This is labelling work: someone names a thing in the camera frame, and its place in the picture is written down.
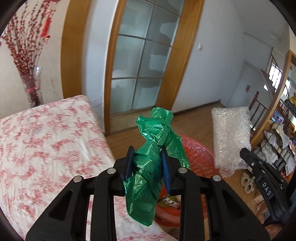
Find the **green plastic bag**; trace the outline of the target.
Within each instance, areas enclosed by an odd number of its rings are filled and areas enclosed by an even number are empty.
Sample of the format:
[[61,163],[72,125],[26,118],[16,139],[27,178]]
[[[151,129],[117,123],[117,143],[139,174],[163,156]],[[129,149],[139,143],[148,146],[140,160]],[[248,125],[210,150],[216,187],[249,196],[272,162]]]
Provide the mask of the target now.
[[170,157],[179,160],[182,167],[190,167],[182,139],[171,126],[173,117],[170,110],[155,107],[150,117],[139,116],[136,121],[145,142],[133,155],[133,175],[124,181],[125,199],[129,216],[145,226],[153,223],[164,183],[162,146]]

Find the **bubble wrap sheet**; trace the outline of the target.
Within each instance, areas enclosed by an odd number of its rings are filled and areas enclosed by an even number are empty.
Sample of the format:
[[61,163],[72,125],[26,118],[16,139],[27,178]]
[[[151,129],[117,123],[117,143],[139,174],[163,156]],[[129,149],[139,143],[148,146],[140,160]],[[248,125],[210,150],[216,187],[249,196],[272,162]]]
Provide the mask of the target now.
[[247,169],[240,157],[243,148],[251,149],[249,108],[213,108],[214,163],[222,177]]

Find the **red plastic trash basket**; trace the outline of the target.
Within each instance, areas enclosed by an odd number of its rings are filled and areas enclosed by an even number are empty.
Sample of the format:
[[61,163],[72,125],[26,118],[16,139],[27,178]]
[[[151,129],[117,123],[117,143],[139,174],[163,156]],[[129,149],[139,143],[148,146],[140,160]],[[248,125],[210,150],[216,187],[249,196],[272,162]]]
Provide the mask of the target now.
[[203,220],[208,214],[215,222],[221,216],[218,209],[220,187],[213,178],[219,178],[213,154],[196,140],[182,137],[182,146],[190,167],[179,165],[162,149],[165,183],[156,205],[155,221],[165,227],[178,227],[182,235],[193,228],[203,231]]

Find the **white slippers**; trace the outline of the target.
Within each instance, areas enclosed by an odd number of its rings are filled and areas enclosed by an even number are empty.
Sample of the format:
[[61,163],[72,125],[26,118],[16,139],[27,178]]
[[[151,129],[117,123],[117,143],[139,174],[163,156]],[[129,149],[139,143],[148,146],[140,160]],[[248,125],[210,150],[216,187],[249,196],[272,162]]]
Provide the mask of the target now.
[[247,173],[242,174],[240,185],[243,187],[246,194],[250,194],[254,191],[254,178],[254,176],[250,177]]

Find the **wooden display shelf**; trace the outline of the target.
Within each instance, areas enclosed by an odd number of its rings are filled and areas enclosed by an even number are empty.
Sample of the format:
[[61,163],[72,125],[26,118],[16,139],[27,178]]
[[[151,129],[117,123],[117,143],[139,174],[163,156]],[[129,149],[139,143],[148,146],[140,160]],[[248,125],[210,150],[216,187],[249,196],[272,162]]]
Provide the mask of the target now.
[[283,69],[274,57],[268,82],[274,90],[269,108],[264,108],[263,120],[251,138],[252,151],[267,164],[276,168],[285,178],[295,170],[295,53],[288,51]]

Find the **floral pink tablecloth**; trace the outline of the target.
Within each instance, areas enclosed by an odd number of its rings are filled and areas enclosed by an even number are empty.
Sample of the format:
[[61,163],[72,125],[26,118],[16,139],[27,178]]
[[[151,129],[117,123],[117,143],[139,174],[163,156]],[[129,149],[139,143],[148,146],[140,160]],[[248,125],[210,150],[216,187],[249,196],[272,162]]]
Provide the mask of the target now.
[[74,176],[97,176],[114,162],[86,96],[2,118],[1,209],[24,238]]

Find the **red wooden stair railing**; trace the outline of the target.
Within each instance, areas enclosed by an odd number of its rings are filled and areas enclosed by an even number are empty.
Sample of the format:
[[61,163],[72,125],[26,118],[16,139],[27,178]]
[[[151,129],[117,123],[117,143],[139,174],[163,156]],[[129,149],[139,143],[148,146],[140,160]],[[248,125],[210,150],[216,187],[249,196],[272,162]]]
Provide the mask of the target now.
[[256,92],[251,104],[249,105],[249,117],[251,134],[253,135],[259,126],[262,118],[267,112],[267,108],[258,100],[259,91]]

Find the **glass vase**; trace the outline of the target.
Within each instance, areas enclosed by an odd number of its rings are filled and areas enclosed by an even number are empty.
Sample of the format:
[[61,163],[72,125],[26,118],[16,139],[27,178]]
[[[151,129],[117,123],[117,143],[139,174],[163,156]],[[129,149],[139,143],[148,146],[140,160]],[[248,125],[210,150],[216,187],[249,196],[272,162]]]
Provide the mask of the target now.
[[42,67],[36,66],[31,73],[21,76],[25,92],[28,96],[30,108],[44,104],[41,92],[41,74]]

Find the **red berry branches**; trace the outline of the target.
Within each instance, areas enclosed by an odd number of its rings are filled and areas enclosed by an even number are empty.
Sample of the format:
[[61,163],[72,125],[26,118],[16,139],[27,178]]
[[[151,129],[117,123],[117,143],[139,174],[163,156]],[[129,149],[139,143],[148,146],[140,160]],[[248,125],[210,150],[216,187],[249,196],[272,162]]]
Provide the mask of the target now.
[[36,1],[33,6],[25,3],[1,35],[21,76],[32,73],[37,67],[44,44],[50,38],[58,4],[59,1]]

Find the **frosted glass sliding door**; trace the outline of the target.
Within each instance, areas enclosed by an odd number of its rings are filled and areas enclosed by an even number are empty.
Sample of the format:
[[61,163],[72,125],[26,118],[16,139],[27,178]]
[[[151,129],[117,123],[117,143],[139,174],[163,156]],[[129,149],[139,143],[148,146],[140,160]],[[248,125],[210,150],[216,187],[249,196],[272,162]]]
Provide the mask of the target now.
[[183,1],[127,1],[111,77],[110,113],[156,104]]

